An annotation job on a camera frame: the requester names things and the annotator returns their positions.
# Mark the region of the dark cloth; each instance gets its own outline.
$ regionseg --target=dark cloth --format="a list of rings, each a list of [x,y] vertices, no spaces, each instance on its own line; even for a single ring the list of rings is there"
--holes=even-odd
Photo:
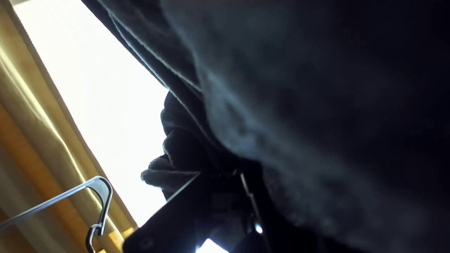
[[[264,164],[292,223],[447,252],[448,3],[101,3],[213,149]]]

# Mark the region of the bright window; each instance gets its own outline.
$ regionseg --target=bright window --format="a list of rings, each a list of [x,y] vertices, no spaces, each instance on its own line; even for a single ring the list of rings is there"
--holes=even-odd
[[[14,6],[77,128],[137,225],[163,204],[140,171],[163,153],[167,90],[102,27],[81,0]],[[198,252],[222,253],[210,240]]]

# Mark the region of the dark fabric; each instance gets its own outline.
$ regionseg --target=dark fabric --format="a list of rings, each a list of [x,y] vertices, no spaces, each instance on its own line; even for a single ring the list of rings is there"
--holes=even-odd
[[[447,252],[448,3],[101,3],[177,76],[165,86],[213,148],[264,164],[292,223],[368,252]]]

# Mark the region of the wire hanger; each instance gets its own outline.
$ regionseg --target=wire hanger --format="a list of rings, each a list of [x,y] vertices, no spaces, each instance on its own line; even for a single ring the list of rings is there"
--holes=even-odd
[[[25,219],[26,216],[30,216],[44,208],[49,208],[51,205],[54,205],[56,202],[68,198],[74,194],[77,194],[78,191],[82,191],[84,188],[89,188],[92,190],[101,200],[101,212],[99,212],[99,218],[98,222],[91,225],[89,229],[87,230],[85,235],[85,249],[88,253],[94,253],[94,247],[92,247],[92,237],[94,236],[102,236],[104,233],[104,228],[105,228],[105,219],[106,219],[106,214],[111,205],[111,200],[112,200],[112,187],[109,184],[109,181],[104,177],[95,176],[87,181],[84,181],[82,184],[78,184],[44,202],[40,202],[39,205],[35,205],[15,216],[12,216],[11,219],[6,219],[5,222],[0,223],[0,232],[4,230],[5,228]]]

